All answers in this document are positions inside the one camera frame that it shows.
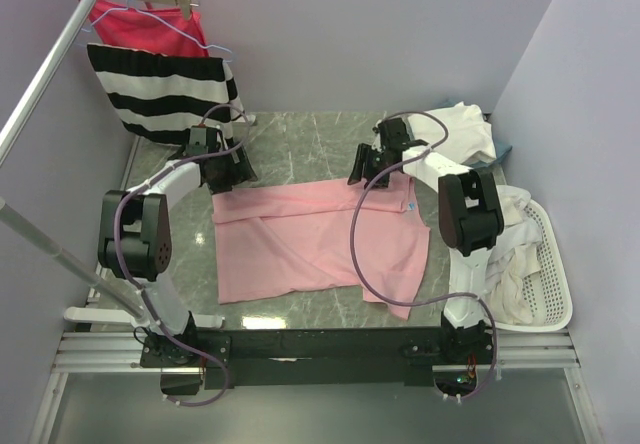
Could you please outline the pink t shirt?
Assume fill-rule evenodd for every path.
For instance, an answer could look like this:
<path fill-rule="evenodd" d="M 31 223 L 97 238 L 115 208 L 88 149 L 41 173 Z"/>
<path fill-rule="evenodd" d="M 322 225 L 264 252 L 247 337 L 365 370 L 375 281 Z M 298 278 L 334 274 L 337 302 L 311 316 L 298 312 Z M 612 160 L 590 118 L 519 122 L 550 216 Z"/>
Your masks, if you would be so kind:
<path fill-rule="evenodd" d="M 360 285 L 349 231 L 362 192 L 362 186 L 336 179 L 213 196 L 219 303 Z M 409 177 L 395 174 L 387 188 L 368 194 L 357 219 L 356 253 L 375 290 L 413 301 L 429 239 Z M 383 303 L 368 290 L 362 298 Z M 388 309 L 402 320 L 410 314 L 409 308 Z"/>

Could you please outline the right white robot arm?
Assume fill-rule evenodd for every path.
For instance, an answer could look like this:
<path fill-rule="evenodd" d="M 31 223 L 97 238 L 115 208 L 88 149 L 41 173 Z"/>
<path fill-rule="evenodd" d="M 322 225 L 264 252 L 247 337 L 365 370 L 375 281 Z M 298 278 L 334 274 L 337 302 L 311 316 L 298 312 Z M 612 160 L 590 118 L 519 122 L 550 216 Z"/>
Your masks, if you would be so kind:
<path fill-rule="evenodd" d="M 351 259 L 361 283 L 375 297 L 398 307 L 419 307 L 419 302 L 387 297 L 367 282 L 357 259 L 356 226 L 369 192 L 387 187 L 394 172 L 434 190 L 438 195 L 439 232 L 449 248 L 450 272 L 448 293 L 425 302 L 445 304 L 438 344 L 427 352 L 460 363 L 471 354 L 496 348 L 496 332 L 487 330 L 496 327 L 495 319 L 483 296 L 489 257 L 504 231 L 503 213 L 491 172 L 457 164 L 437 152 L 449 138 L 444 122 L 429 113 L 421 114 L 443 131 L 442 138 L 428 143 L 414 136 L 404 120 L 407 115 L 402 112 L 382 119 L 373 129 L 376 143 L 358 145 L 348 183 L 363 183 L 364 189 L 350 225 Z"/>

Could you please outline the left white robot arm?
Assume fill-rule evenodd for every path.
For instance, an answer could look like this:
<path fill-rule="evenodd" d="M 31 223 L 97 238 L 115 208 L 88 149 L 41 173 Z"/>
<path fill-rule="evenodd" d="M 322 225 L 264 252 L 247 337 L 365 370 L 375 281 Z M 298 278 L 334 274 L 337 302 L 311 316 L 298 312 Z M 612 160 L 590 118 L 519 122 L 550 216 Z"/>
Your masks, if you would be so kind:
<path fill-rule="evenodd" d="M 212 195 L 255 181 L 244 145 L 230 130 L 194 126 L 187 143 L 164 167 L 127 191 L 109 191 L 102 201 L 98 260 L 129 282 L 142 302 L 134 325 L 146 334 L 150 354 L 179 366 L 200 358 L 195 318 L 167 273 L 172 257 L 169 211 L 205 186 Z"/>

